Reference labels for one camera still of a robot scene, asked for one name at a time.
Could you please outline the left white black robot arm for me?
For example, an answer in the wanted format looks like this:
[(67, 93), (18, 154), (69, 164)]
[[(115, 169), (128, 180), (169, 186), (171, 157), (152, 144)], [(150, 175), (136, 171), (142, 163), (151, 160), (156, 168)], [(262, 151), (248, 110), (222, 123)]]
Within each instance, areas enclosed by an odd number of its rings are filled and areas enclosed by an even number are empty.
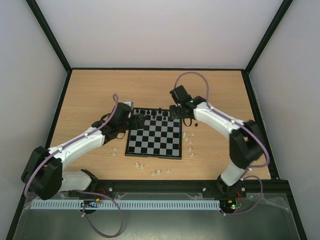
[(111, 113), (80, 135), (60, 145), (35, 148), (22, 173), (26, 198), (40, 197), (48, 200), (59, 192), (85, 191), (95, 181), (95, 176), (87, 170), (66, 171), (66, 168), (87, 152), (114, 140), (119, 134), (144, 127), (145, 118), (134, 113), (133, 102), (116, 103)]

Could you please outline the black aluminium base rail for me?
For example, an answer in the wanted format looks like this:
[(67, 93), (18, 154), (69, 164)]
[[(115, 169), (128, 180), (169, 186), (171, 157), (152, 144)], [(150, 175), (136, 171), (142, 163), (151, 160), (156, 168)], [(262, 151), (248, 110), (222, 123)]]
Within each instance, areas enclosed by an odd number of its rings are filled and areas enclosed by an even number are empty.
[(99, 180), (93, 179), (87, 187), (71, 186), (67, 192), (70, 197), (84, 198), (83, 193), (106, 194), (114, 198), (117, 193), (154, 193), (154, 194), (202, 194), (204, 198), (231, 200), (241, 195), (263, 192), (264, 194), (286, 194), (292, 196), (287, 180), (238, 181), (233, 186), (223, 186), (221, 180)]

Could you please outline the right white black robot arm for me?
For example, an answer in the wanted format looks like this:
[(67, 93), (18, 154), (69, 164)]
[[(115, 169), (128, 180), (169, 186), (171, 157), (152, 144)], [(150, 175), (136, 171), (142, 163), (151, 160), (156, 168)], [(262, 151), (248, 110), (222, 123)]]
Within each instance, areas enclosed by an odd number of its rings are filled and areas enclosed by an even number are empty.
[(233, 118), (213, 107), (201, 96), (191, 97), (180, 85), (170, 91), (175, 104), (169, 107), (170, 117), (175, 120), (197, 120), (212, 127), (229, 140), (230, 164), (217, 178), (218, 191), (229, 196), (236, 189), (236, 183), (255, 165), (262, 155), (266, 164), (270, 161), (269, 153), (262, 141), (258, 124), (253, 120), (242, 121)]

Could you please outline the black enclosure frame post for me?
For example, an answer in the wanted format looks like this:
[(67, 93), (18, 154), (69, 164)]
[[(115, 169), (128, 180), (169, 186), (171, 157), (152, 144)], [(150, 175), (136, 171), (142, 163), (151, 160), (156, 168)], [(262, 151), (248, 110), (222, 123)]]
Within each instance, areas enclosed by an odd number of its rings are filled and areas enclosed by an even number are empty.
[(47, 22), (41, 8), (39, 7), (36, 0), (26, 0), (27, 5), (32, 11), (34, 17), (36, 18), (39, 26), (41, 27), (43, 33), (45, 34), (47, 40), (49, 41), (51, 47), (53, 48), (55, 54), (57, 55), (59, 61), (61, 62), (64, 70), (68, 73), (72, 70), (62, 48), (60, 47), (53, 31), (51, 30), (49, 23)]

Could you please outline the black and silver chessboard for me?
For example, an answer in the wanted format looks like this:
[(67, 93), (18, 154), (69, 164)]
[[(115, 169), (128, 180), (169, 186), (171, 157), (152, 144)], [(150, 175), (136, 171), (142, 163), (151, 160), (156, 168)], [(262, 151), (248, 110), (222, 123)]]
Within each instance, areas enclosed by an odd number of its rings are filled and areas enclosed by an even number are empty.
[[(170, 111), (162, 109), (162, 116), (158, 116), (158, 109), (139, 108), (145, 110), (143, 129), (130, 130), (127, 136), (125, 155), (130, 157), (154, 157), (162, 159), (182, 159), (182, 120), (171, 120)], [(152, 111), (156, 111), (156, 116), (152, 117)]]

